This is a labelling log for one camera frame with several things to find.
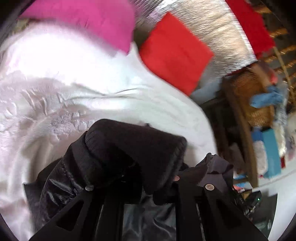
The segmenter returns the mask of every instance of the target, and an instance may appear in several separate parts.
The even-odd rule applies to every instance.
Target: dark red fabric
[[[246,33],[257,58],[275,46],[260,14],[244,0],[225,0]]]
[[[170,13],[157,23],[139,53],[148,69],[186,95],[196,88],[214,55]]]

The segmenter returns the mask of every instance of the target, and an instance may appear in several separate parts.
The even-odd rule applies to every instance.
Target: magenta cloth
[[[87,28],[126,53],[135,27],[134,8],[128,0],[36,0],[21,17],[56,19]]]

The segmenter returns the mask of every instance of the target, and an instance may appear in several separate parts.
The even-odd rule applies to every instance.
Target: metal rivet
[[[205,189],[207,189],[209,191],[213,191],[215,189],[215,187],[212,184],[207,184],[207,185],[205,185]]]
[[[85,187],[85,190],[87,190],[88,192],[93,191],[93,189],[94,189],[94,186],[93,185],[87,185]]]

